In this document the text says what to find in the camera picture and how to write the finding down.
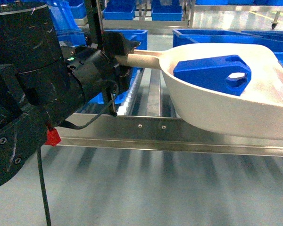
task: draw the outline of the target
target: white tray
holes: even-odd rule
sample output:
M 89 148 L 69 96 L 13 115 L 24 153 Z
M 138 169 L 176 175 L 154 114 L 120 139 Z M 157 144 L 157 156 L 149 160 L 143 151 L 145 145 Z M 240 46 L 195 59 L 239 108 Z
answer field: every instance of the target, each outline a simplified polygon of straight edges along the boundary
M 239 97 L 173 76 L 179 61 L 226 55 L 239 55 L 252 71 Z M 176 111 L 193 126 L 233 136 L 283 140 L 283 68 L 264 46 L 199 43 L 161 52 L 135 50 L 117 59 L 123 65 L 161 69 Z

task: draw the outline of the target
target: blue plastic part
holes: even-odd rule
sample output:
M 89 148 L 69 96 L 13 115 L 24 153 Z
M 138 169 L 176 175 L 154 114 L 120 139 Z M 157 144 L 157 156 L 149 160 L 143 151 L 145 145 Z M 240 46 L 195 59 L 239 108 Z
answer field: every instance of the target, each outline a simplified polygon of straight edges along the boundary
M 229 5 L 253 5 L 254 0 L 228 0 Z
M 197 5 L 227 5 L 228 0 L 197 0 Z
M 174 76 L 206 89 L 240 96 L 251 80 L 251 70 L 238 55 L 181 61 Z M 231 78 L 233 73 L 244 74 Z
M 181 21 L 182 17 L 181 6 L 154 6 L 152 8 L 153 21 Z
M 67 1 L 69 2 L 70 10 L 75 19 L 81 19 L 87 15 L 84 0 L 67 0 Z
M 112 31 L 112 32 L 121 32 L 124 34 L 124 37 L 128 40 L 131 41 L 140 41 L 141 44 L 139 47 L 137 47 L 137 49 L 140 50 L 147 50 L 147 45 L 148 45 L 148 31 L 146 30 L 108 30 L 108 31 Z M 141 68 L 133 68 L 133 72 L 132 72 L 132 78 L 131 78 L 131 84 L 134 81 L 135 76 L 137 75 L 137 73 L 141 72 Z M 116 104 L 120 104 L 122 102 L 124 102 L 124 100 L 127 97 L 127 92 L 124 92 L 122 94 L 120 94 L 117 98 L 115 103 Z M 89 101 L 89 104 L 104 104 L 104 100 L 103 100 L 103 95 L 100 93 L 98 94 L 95 98 L 93 98 L 91 101 Z
M 106 20 L 133 20 L 136 6 L 132 4 L 110 4 L 104 9 Z
M 283 0 L 267 0 L 269 6 L 283 6 Z

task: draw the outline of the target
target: blue bin stack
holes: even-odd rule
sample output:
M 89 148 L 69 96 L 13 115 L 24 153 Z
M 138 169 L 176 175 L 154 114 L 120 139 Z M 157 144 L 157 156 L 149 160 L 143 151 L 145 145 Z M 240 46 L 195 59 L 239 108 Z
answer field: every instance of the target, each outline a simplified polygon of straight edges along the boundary
M 109 30 L 109 31 L 121 32 L 124 34 L 124 37 L 128 40 L 141 42 L 140 46 L 137 47 L 137 49 L 147 50 L 148 31 L 145 31 L 145 30 Z M 136 68 L 136 67 L 133 68 L 130 86 L 132 85 L 135 76 L 137 75 L 137 73 L 140 73 L 140 71 L 141 71 L 141 68 Z M 127 92 L 124 92 L 118 95 L 118 97 L 115 100 L 115 103 L 120 104 L 124 102 L 127 97 L 127 94 L 128 94 Z M 95 98 L 93 98 L 91 101 L 89 101 L 89 103 L 90 104 L 104 104 L 103 95 L 100 93 Z
M 228 0 L 228 5 L 253 5 L 254 0 Z
M 182 7 L 179 0 L 169 1 L 170 5 L 165 5 L 160 0 L 152 1 L 152 20 L 153 21 L 181 21 L 183 17 Z
M 103 10 L 106 20 L 133 20 L 136 10 L 136 0 L 111 0 Z
M 82 19 L 87 15 L 84 0 L 66 0 L 75 19 Z
M 283 32 L 173 30 L 173 47 L 208 42 L 263 45 L 271 49 L 283 65 Z
M 50 6 L 50 15 L 58 35 L 58 40 L 63 45 L 86 45 L 83 31 L 75 23 L 68 1 L 61 0 L 22 0 L 23 2 L 44 2 Z M 0 0 L 0 4 L 7 4 L 14 0 Z

